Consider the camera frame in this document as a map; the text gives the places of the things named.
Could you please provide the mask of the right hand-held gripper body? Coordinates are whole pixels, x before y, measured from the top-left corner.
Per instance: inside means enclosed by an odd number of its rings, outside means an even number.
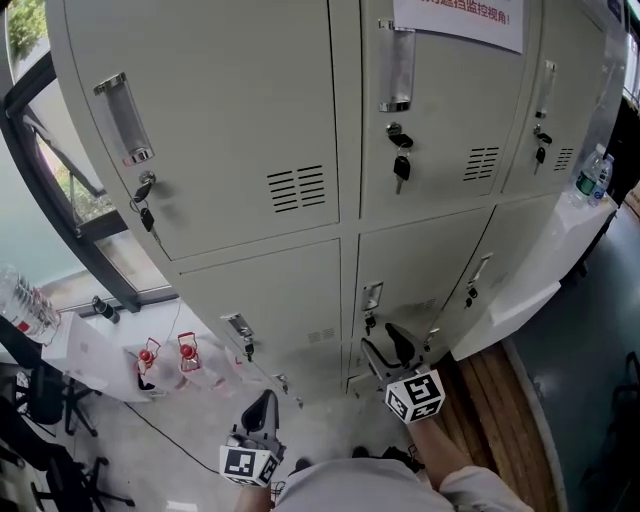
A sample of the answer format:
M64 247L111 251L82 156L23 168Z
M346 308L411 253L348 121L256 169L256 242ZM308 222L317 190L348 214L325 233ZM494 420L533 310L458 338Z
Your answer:
M384 403L404 424L432 417L440 412L446 395L437 370L390 383Z

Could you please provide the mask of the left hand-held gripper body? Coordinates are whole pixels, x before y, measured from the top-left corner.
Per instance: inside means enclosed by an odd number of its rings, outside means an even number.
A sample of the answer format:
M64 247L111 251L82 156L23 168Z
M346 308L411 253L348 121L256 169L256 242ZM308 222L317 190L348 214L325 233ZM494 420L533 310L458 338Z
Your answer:
M286 446L274 432L248 430L234 425L219 450L219 473L239 486L267 488L282 463Z

